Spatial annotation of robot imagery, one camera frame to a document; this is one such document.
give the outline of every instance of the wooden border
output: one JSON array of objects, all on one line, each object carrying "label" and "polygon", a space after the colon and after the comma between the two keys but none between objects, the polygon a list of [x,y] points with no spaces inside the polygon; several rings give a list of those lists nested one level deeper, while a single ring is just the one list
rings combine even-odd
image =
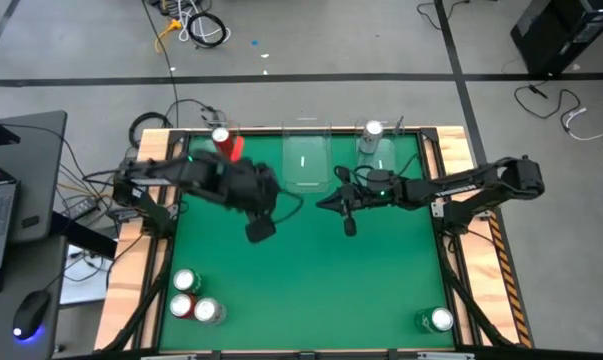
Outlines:
[{"label": "wooden border", "polygon": [[[352,130],[353,128],[353,126],[332,127],[332,130],[339,132]],[[405,129],[415,128],[422,127],[405,127]],[[258,127],[243,128],[241,131],[276,131],[280,129],[280,127]],[[206,129],[196,128],[179,130],[201,131]],[[170,130],[167,129],[145,130],[141,139],[141,146],[137,159],[139,161],[147,160],[149,158],[155,160],[164,159],[168,149],[169,131]],[[443,163],[448,175],[474,167],[463,127],[437,127],[437,132],[439,135],[439,145]],[[432,146],[429,142],[425,142],[425,144],[426,157],[428,158],[428,166],[430,167],[431,174],[433,174],[433,176],[438,175],[436,165],[434,165]],[[151,189],[150,193],[154,199],[157,199],[158,188]],[[169,189],[166,196],[166,202],[171,203],[174,201],[174,194],[174,189]],[[456,195],[454,198],[462,198],[463,196],[467,197],[469,195]],[[488,221],[474,220],[470,225],[470,229],[488,238],[492,238]],[[121,229],[120,244],[130,243],[131,241],[136,240],[139,236],[139,230],[140,224],[138,223],[125,224]],[[527,333],[529,332],[529,329],[514,321],[510,302],[511,298],[508,297],[506,291],[506,285],[504,283],[506,279],[501,271],[502,265],[499,262],[499,256],[495,250],[495,245],[472,234],[464,235],[461,239],[474,299],[506,338],[518,342],[519,334],[523,332],[522,330],[525,330]],[[149,239],[141,239],[135,246],[135,249],[131,249],[126,256],[122,257],[115,264],[110,278],[110,287],[103,307],[101,323],[99,324],[99,331],[94,346],[95,349],[106,346],[116,336],[136,308],[141,294],[143,281],[142,269],[145,268],[148,259],[149,244]],[[117,254],[125,249],[126,247],[124,246],[117,247]],[[161,242],[158,246],[155,258],[155,276],[163,261],[164,250],[165,242]],[[454,256],[449,256],[449,259],[453,267],[456,267],[457,264]],[[455,304],[459,313],[459,325],[462,330],[463,342],[465,344],[472,344],[465,306],[456,294]],[[154,329],[154,323],[156,321],[156,316],[154,316],[156,311],[155,300],[148,310],[148,316],[146,316],[141,342],[142,347],[151,346],[152,330]],[[485,335],[483,336],[483,343],[489,344]]]}]

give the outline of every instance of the computer mouse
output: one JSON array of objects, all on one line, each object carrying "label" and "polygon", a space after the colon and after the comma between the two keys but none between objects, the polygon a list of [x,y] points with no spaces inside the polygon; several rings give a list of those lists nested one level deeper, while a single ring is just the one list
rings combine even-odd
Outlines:
[{"label": "computer mouse", "polygon": [[14,314],[12,334],[20,340],[31,338],[41,326],[49,302],[50,294],[45,289],[29,293]]}]

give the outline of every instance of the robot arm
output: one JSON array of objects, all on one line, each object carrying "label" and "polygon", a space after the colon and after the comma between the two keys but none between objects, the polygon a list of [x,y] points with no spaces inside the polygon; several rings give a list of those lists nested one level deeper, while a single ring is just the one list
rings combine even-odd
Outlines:
[{"label": "robot arm", "polygon": [[144,227],[161,236],[174,234],[173,216],[157,205],[148,186],[176,186],[209,202],[245,212],[246,233],[259,242],[276,232],[271,215],[281,191],[274,171],[248,158],[230,162],[218,153],[197,150],[167,161],[127,162],[114,176],[114,201],[132,207],[144,218]]},{"label": "robot arm", "polygon": [[415,210],[429,206],[437,198],[481,190],[465,201],[443,205],[443,227],[452,233],[464,233],[472,218],[510,199],[530,200],[543,194],[545,186],[539,165],[527,156],[503,158],[475,169],[444,176],[436,180],[414,180],[397,176],[389,170],[372,169],[367,176],[342,166],[335,174],[342,185],[330,196],[317,202],[323,209],[339,213],[348,236],[356,234],[352,212],[382,206]]}]

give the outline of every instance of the hazard tape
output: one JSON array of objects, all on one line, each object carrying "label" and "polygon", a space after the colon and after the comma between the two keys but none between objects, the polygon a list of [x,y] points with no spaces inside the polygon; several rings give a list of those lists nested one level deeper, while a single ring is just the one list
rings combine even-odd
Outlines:
[{"label": "hazard tape", "polygon": [[517,335],[519,336],[519,342],[528,348],[532,348],[532,339],[530,337],[530,328],[528,327],[527,317],[521,307],[520,291],[517,288],[516,282],[514,281],[514,274],[512,273],[511,260],[506,253],[505,244],[503,243],[503,236],[499,227],[499,219],[494,212],[490,213],[490,232],[492,233],[492,240],[494,242],[494,248],[499,258],[499,267],[501,268],[501,275],[505,284],[506,292],[508,293],[508,302],[510,303],[510,309],[512,310],[512,318],[514,319],[515,328]]}]

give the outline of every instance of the soda can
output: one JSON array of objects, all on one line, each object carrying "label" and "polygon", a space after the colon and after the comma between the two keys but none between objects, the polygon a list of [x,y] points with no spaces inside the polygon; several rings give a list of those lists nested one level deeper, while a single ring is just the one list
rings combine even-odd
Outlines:
[{"label": "soda can", "polygon": [[443,333],[452,329],[454,318],[446,308],[433,307],[418,311],[415,316],[417,328],[425,333]]},{"label": "soda can", "polygon": [[225,307],[210,297],[199,300],[194,307],[194,317],[204,324],[218,325],[225,320],[225,316]]},{"label": "soda can", "polygon": [[228,158],[232,156],[234,138],[232,137],[232,134],[230,134],[230,130],[222,127],[214,129],[212,131],[212,141],[219,153],[224,154]]},{"label": "soda can", "polygon": [[199,294],[201,292],[201,276],[189,269],[181,269],[174,274],[172,279],[174,287],[181,292]]},{"label": "soda can", "polygon": [[374,154],[382,137],[383,124],[377,120],[368,121],[359,140],[359,150],[365,154]]},{"label": "soda can", "polygon": [[194,318],[196,298],[192,294],[179,294],[170,301],[170,312],[179,319]]}]

